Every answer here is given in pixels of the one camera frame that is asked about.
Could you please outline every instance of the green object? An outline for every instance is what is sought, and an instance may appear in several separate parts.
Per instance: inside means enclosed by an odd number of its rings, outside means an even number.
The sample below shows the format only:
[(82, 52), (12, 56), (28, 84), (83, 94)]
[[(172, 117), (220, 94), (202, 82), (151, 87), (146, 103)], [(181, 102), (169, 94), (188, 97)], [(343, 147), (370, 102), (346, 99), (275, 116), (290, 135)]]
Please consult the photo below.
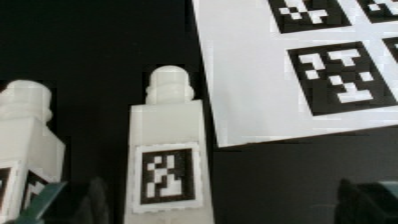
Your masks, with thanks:
[(12, 222), (14, 224), (44, 224), (44, 220), (41, 219), (41, 217), (51, 206), (64, 187), (66, 182), (51, 183), (46, 185), (37, 197), (30, 202), (28, 208), (23, 210), (16, 221)]

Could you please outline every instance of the black background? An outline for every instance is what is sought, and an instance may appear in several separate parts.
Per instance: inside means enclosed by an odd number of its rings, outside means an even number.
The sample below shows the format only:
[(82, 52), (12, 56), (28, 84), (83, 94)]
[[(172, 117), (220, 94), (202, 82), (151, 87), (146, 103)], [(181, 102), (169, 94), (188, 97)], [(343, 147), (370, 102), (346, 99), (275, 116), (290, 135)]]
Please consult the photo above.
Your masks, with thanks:
[(105, 179), (123, 223), (130, 106), (156, 66), (181, 65), (206, 105), (217, 224), (330, 224), (339, 179), (398, 177), (396, 127), (220, 150), (194, 24), (185, 0), (0, 1), (2, 84), (30, 79), (53, 90), (64, 179)]

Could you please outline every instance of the white plastic piece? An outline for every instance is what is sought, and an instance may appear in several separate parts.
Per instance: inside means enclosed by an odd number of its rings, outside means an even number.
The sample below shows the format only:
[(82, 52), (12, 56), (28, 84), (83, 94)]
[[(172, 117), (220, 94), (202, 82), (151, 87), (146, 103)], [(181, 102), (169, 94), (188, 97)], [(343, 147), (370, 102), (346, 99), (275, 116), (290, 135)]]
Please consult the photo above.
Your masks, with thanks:
[(179, 67), (163, 66), (153, 71), (146, 92), (147, 104), (183, 103), (194, 99), (188, 73)]
[(37, 82), (11, 82), (0, 94), (0, 119), (34, 116), (39, 121), (50, 121), (50, 100), (51, 92)]
[(162, 67), (147, 105), (131, 107), (124, 224), (213, 224), (202, 103), (192, 98), (185, 70)]
[(0, 223), (14, 219), (44, 185), (60, 181), (64, 144), (51, 118), (46, 87), (18, 80), (0, 93)]

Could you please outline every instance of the paper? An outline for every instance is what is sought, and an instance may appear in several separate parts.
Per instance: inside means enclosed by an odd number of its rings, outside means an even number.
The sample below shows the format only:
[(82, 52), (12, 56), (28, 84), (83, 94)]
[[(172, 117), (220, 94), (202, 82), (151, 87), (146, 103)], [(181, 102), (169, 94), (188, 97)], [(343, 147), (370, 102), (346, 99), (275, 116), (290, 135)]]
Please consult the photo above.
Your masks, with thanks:
[(195, 0), (218, 146), (398, 124), (398, 2)]

